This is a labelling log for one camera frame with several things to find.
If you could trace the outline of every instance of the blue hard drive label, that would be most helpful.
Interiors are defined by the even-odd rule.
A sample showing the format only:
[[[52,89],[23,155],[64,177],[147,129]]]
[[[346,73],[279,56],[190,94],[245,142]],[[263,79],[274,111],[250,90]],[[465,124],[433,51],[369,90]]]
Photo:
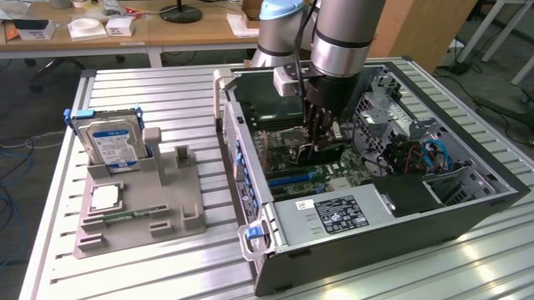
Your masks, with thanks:
[[[128,144],[128,130],[99,131],[92,134],[104,163],[112,168],[127,168],[138,163],[135,148]]]

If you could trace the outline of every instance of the red cable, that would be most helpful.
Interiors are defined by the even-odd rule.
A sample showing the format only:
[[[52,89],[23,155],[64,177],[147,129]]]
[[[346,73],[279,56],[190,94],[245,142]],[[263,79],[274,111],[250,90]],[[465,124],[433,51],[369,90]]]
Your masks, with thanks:
[[[403,173],[406,174],[409,172],[409,164],[410,164],[410,157],[412,157],[412,151],[414,150],[414,148],[417,148],[418,146],[412,146],[410,148],[410,152],[409,152],[409,158],[406,158],[406,167],[403,169]]]

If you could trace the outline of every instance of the robotic arm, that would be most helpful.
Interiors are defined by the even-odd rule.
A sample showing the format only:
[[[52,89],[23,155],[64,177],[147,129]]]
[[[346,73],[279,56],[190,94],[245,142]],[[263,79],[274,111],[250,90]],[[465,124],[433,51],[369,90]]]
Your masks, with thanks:
[[[289,2],[294,8],[302,3],[298,0]],[[277,8],[275,4],[283,5],[282,3],[289,2],[265,0],[262,14],[269,8]],[[307,13],[303,8],[295,9],[293,14],[271,20],[265,20],[261,15],[259,50],[253,59],[253,66],[283,64],[283,67],[275,68],[277,90],[282,96],[301,95],[309,140],[314,151],[323,151],[346,141],[338,119],[353,97],[358,72],[365,65],[385,0],[317,0],[314,4],[315,8],[310,8]],[[310,16],[310,19],[317,21],[315,24],[310,22],[302,27],[307,14],[317,14],[317,18]],[[287,62],[299,61],[294,57],[294,51],[301,47],[295,43],[290,44],[287,40],[294,38],[299,41],[295,37],[306,32],[313,34],[311,62],[299,62],[299,74],[295,64]],[[258,58],[266,57],[266,54],[274,59],[263,59],[263,65],[259,65]]]

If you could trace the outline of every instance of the hard drive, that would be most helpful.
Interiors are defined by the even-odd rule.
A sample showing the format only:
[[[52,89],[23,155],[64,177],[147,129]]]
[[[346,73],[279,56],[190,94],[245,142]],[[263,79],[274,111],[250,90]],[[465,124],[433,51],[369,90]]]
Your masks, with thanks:
[[[143,112],[80,110],[71,124],[80,138],[92,165],[104,164],[111,173],[139,169],[139,159],[150,152],[143,143]]]

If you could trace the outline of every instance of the table leg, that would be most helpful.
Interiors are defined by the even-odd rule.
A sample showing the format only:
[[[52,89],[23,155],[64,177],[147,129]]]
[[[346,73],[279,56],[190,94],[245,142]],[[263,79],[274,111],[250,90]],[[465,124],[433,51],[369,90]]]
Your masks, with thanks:
[[[516,75],[514,79],[512,79],[512,84],[517,86],[521,83],[521,80],[524,80],[526,73],[532,71],[534,68],[534,56],[530,59],[530,61],[526,63],[525,67],[521,69],[518,74]]]
[[[162,64],[162,47],[149,47],[147,48],[149,60],[150,60],[150,67],[151,68],[161,68],[163,67]]]
[[[505,29],[502,30],[500,37],[497,38],[496,42],[493,42],[490,49],[488,50],[486,54],[482,57],[482,61],[486,62],[490,60],[492,56],[494,55],[496,51],[500,49],[502,42],[505,41],[506,37],[509,36],[512,30],[518,25],[521,19],[524,18],[526,12],[529,11],[533,3],[525,3],[522,9],[517,12],[514,17],[512,18],[509,24],[506,25]]]
[[[490,26],[490,23],[492,23],[493,19],[496,18],[496,16],[498,15],[504,5],[505,5],[505,1],[498,1],[496,3],[496,5],[493,6],[490,13],[488,14],[486,18],[482,21],[481,26],[478,27],[478,29],[476,31],[476,34],[473,35],[472,39],[469,40],[469,43],[468,43],[465,49],[460,53],[460,56],[458,56],[460,62],[466,60],[469,53],[472,52],[473,48],[476,47],[476,44],[481,40],[482,34],[485,33],[488,27]]]

